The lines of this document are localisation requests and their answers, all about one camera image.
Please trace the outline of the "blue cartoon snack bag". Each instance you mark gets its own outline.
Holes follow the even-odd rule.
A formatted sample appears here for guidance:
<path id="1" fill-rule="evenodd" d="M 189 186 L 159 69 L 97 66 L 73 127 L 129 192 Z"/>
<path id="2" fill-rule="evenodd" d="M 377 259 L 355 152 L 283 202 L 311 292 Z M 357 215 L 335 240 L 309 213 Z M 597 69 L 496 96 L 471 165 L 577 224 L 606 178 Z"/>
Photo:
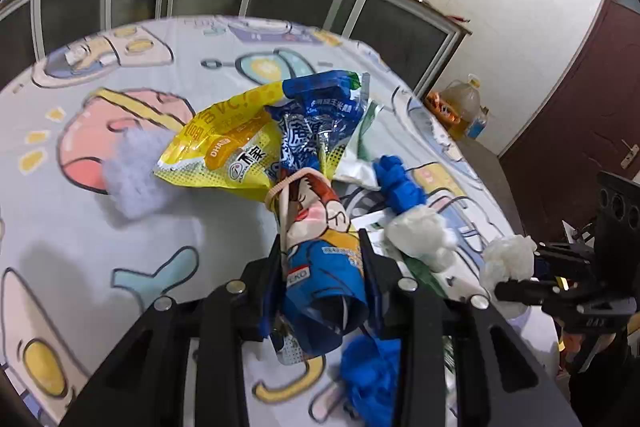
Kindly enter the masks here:
<path id="1" fill-rule="evenodd" d="M 369 315 L 358 233 L 331 181 L 316 169 L 280 181 L 265 204 L 280 225 L 281 314 L 305 355 L 326 355 Z"/>

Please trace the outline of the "blue glove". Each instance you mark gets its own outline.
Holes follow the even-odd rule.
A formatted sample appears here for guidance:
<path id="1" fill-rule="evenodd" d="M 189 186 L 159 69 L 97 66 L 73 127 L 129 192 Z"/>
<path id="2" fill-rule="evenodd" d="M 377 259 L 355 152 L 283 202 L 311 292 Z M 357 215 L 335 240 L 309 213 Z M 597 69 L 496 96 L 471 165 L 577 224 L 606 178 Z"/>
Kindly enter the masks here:
<path id="1" fill-rule="evenodd" d="M 386 206 L 397 216 L 426 204 L 423 188 L 409 176 L 398 156 L 381 156 L 373 163 L 373 169 Z"/>
<path id="2" fill-rule="evenodd" d="M 367 426 L 393 424 L 400 348 L 399 339 L 361 335 L 343 351 L 340 377 L 346 398 Z"/>

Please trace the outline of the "yellow snack bag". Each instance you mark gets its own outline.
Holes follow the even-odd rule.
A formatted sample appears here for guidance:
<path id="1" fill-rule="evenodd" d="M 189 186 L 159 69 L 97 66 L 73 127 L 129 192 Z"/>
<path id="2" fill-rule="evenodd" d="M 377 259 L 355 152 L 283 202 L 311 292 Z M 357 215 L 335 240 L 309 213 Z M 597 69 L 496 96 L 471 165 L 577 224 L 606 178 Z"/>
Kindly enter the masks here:
<path id="1" fill-rule="evenodd" d="M 165 148 L 155 176 L 175 186 L 220 188 L 261 202 L 277 182 L 282 143 L 267 108 L 285 100 L 279 81 L 203 109 Z"/>

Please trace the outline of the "blue snack wrapper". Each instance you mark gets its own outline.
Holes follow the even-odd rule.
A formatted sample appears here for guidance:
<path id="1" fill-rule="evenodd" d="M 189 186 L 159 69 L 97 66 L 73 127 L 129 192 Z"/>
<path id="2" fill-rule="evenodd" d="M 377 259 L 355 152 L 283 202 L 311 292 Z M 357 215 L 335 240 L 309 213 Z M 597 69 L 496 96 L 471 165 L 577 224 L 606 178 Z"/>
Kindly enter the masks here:
<path id="1" fill-rule="evenodd" d="M 282 82 L 283 98 L 266 111 L 281 132 L 281 178 L 312 168 L 334 177 L 366 113 L 370 75 L 329 70 Z"/>

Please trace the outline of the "green white milk carton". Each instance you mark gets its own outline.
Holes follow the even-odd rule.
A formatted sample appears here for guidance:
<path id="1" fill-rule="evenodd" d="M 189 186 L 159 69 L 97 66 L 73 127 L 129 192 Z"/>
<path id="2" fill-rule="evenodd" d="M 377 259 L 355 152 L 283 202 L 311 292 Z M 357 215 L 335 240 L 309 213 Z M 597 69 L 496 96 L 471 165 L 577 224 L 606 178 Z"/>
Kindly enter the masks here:
<path id="1" fill-rule="evenodd" d="M 378 191 L 378 178 L 373 167 L 374 157 L 364 138 L 374 124 L 382 105 L 370 101 L 360 123 L 345 146 L 342 158 L 337 165 L 334 179 L 338 182 L 356 184 L 367 190 Z"/>

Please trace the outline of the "kitchen counter cabinet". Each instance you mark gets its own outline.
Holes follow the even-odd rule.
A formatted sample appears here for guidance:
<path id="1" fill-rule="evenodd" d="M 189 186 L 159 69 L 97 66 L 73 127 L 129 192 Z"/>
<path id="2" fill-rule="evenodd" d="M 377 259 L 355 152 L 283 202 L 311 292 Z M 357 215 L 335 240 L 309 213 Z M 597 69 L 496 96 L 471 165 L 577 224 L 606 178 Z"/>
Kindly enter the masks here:
<path id="1" fill-rule="evenodd" d="M 288 20 L 362 41 L 416 94 L 435 86 L 470 35 L 419 0 L 8 0 L 1 5 L 1 82 L 79 37 L 189 15 Z"/>

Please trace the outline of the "dark red door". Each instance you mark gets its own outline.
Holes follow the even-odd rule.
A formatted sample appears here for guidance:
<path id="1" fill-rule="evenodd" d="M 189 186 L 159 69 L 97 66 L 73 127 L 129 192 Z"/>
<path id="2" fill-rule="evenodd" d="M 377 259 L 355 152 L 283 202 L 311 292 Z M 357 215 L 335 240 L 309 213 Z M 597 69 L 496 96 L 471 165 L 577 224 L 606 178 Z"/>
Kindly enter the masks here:
<path id="1" fill-rule="evenodd" d="M 597 210 L 597 175 L 639 174 L 639 14 L 604 0 L 573 65 L 500 158 L 524 232 L 557 241 Z"/>

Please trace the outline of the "blue label water bottle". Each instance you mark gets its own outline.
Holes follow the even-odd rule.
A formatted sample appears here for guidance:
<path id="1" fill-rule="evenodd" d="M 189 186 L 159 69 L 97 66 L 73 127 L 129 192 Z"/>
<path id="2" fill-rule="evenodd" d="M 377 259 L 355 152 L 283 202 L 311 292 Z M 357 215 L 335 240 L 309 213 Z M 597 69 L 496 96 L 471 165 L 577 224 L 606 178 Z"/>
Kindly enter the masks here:
<path id="1" fill-rule="evenodd" d="M 468 138 L 476 140 L 480 136 L 487 126 L 488 114 L 489 109 L 486 106 L 482 106 L 480 108 L 480 113 L 477 114 L 468 130 L 466 130 L 466 136 Z"/>

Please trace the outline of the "brown waste bucket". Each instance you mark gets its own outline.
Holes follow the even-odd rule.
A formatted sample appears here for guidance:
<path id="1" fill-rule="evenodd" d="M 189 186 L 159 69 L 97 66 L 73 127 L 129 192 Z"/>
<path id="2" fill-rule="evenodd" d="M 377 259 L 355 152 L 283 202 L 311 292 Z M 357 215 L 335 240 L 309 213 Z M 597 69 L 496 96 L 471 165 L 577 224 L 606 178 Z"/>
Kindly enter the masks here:
<path id="1" fill-rule="evenodd" d="M 455 139 L 459 139 L 458 124 L 461 122 L 460 115 L 446 101 L 442 99 L 438 92 L 430 92 L 425 95 L 424 103 L 426 108 L 436 117 L 439 124 Z"/>

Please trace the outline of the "cartoon print tablecloth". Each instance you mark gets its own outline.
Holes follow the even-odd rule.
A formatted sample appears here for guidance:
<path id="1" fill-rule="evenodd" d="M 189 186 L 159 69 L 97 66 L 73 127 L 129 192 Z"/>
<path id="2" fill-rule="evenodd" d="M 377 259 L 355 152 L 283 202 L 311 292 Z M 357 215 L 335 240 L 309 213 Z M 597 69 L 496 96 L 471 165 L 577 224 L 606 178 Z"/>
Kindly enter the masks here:
<path id="1" fill-rule="evenodd" d="M 276 222 L 260 202 L 173 187 L 154 172 L 199 110 L 264 83 L 330 69 L 370 78 L 375 117 L 350 142 L 336 188 L 381 242 L 390 212 L 370 161 L 399 156 L 458 236 L 435 277 L 477 291 L 482 252 L 512 229 L 497 191 L 374 49 L 317 29 L 233 17 L 148 20 L 41 60 L 1 31 L 1 392 L 55 426 L 158 297 L 192 300 L 262 255 Z"/>

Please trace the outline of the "large cooking oil jug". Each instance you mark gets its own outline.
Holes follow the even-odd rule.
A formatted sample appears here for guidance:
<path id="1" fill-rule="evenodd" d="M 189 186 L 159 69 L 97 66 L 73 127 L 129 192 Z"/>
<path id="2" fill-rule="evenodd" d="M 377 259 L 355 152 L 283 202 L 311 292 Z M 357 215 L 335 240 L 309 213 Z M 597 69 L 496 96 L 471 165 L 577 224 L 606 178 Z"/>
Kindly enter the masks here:
<path id="1" fill-rule="evenodd" d="M 442 90 L 440 96 L 459 117 L 457 124 L 449 128 L 449 134 L 460 140 L 480 113 L 480 80 L 474 75 L 465 81 L 456 80 Z"/>

